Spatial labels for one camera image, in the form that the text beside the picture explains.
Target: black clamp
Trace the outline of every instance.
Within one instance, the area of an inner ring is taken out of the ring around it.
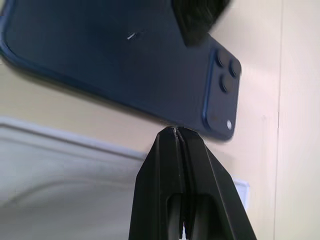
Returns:
[[[234,182],[194,131],[158,133],[137,177],[129,240],[256,240]]]

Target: white surface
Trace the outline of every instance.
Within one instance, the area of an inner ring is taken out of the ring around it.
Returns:
[[[235,134],[208,148],[237,179],[250,183],[249,219],[259,240],[274,237],[280,0],[234,0],[212,35],[239,58],[242,76]],[[66,90],[0,63],[0,116],[72,132],[147,153],[166,125],[142,113]]]
[[[284,1],[276,240],[320,239],[319,10]]]
[[[128,239],[143,154],[0,117],[2,240]],[[248,204],[249,185],[235,181]]]

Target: blue phone case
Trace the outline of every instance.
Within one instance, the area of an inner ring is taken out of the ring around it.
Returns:
[[[241,65],[209,34],[184,44],[170,0],[7,0],[3,56],[19,68],[219,140]]]

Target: beige wall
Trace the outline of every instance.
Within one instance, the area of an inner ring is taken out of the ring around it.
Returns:
[[[235,0],[212,32],[239,58],[243,72],[233,139],[206,142],[234,177],[249,182],[248,215],[259,240],[274,238],[281,19],[279,0]],[[0,115],[144,152],[165,126],[114,103],[46,84],[7,64],[0,64]]]
[[[276,240],[320,239],[320,1],[285,0]]]

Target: clamp jaw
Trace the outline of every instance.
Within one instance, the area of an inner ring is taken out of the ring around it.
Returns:
[[[186,128],[158,133],[137,177],[129,240],[256,240],[234,182]]]

